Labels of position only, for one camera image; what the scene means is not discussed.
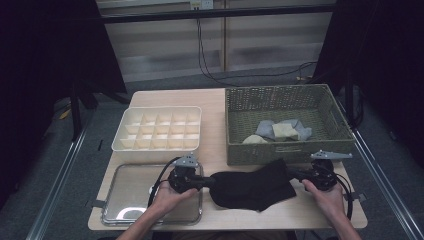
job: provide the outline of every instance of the black cloth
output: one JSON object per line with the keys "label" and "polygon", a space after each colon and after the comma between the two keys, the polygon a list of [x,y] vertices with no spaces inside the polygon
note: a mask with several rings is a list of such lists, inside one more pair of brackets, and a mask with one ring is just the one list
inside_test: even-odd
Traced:
{"label": "black cloth", "polygon": [[254,172],[218,172],[209,190],[212,200],[221,207],[263,211],[269,206],[296,196],[287,167],[273,161]]}

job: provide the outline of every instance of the wicker basket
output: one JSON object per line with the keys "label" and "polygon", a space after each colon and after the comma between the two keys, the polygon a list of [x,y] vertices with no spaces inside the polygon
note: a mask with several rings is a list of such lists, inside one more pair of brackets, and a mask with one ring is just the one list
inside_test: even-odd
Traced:
{"label": "wicker basket", "polygon": [[[227,88],[227,164],[266,164],[283,158],[287,163],[310,162],[319,150],[350,153],[353,134],[327,85],[286,85]],[[243,144],[262,120],[299,119],[312,128],[307,141]]]}

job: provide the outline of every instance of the metal tray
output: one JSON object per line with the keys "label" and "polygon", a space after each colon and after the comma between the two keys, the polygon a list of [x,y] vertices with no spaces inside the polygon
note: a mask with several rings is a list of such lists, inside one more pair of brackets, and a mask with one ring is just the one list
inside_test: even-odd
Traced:
{"label": "metal tray", "polygon": [[[102,211],[104,225],[130,225],[147,208],[150,188],[154,185],[165,165],[124,164],[114,174],[105,207]],[[168,167],[163,178],[167,178],[173,166]],[[202,166],[196,174],[203,176]],[[194,225],[201,218],[202,191],[180,203],[172,212],[160,219],[157,224]]]}

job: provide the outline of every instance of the dark curtain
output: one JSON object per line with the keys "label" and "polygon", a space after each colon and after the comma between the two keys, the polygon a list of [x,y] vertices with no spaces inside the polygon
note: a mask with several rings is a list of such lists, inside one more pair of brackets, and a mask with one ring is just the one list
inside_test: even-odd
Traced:
{"label": "dark curtain", "polygon": [[[349,1],[337,2],[343,5]],[[424,135],[424,83],[420,77],[424,67],[424,2],[356,3],[360,7],[333,14],[314,77],[325,76],[321,80],[336,94],[351,77],[424,167],[420,152]]]}
{"label": "dark curtain", "polygon": [[81,20],[91,17],[100,17],[94,0],[2,3],[0,207],[33,161],[55,101],[69,97],[73,83],[86,94],[98,92],[88,85],[126,92],[104,25]]}

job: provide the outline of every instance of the black cable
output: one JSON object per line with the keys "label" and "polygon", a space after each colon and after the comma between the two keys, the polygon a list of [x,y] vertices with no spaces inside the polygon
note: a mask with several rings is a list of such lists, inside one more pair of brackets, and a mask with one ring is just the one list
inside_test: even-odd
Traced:
{"label": "black cable", "polygon": [[347,212],[346,212],[346,216],[349,220],[352,220],[352,212],[353,212],[353,197],[352,197],[352,189],[350,187],[349,182],[347,181],[347,179],[345,177],[343,177],[340,174],[336,174],[337,176],[343,178],[345,180],[345,182],[347,183],[347,185],[349,186],[349,188],[346,187],[346,185],[343,183],[342,180],[340,180],[340,178],[337,178],[337,182],[340,183],[340,185],[342,185],[343,189],[346,192],[346,197],[347,197]]}
{"label": "black cable", "polygon": [[171,161],[169,161],[169,162],[165,165],[165,167],[162,169],[162,172],[159,174],[159,177],[158,177],[158,179],[157,179],[157,180],[156,180],[156,182],[155,182],[155,185],[153,185],[153,187],[152,187],[152,192],[150,193],[150,196],[149,196],[149,202],[147,203],[147,207],[150,207],[150,205],[152,205],[152,203],[153,203],[153,199],[155,198],[156,191],[158,190],[159,185],[160,185],[163,181],[167,181],[167,180],[162,180],[162,181],[161,181],[162,176],[163,176],[163,174],[165,173],[166,169],[169,167],[169,165],[171,165],[173,162],[175,162],[175,160],[177,160],[178,158],[179,158],[179,157],[176,157],[176,158],[172,159]]}
{"label": "black cable", "polygon": [[[198,37],[198,63],[199,63],[200,70],[202,71],[202,74],[205,77],[207,77],[207,78],[209,78],[209,79],[211,79],[211,80],[213,80],[213,81],[215,81],[216,83],[219,83],[219,84],[226,84],[226,85],[233,86],[233,87],[240,87],[240,86],[237,86],[237,85],[233,85],[233,84],[230,84],[230,83],[223,83],[223,82],[220,82],[220,81],[226,80],[226,79],[232,79],[232,78],[243,78],[243,77],[279,77],[279,76],[289,75],[289,74],[292,74],[292,73],[295,73],[295,72],[300,72],[300,70],[307,68],[312,64],[317,63],[316,61],[305,62],[305,63],[302,63],[296,70],[284,72],[284,73],[251,74],[251,75],[236,75],[236,76],[227,76],[227,77],[214,77],[210,73],[208,66],[206,64],[205,53],[204,53],[204,50],[203,50],[202,26],[200,24],[199,19],[197,19],[197,37]],[[203,70],[203,67],[202,67],[202,64],[201,64],[201,58],[203,58],[203,64],[205,66],[206,72]]]}

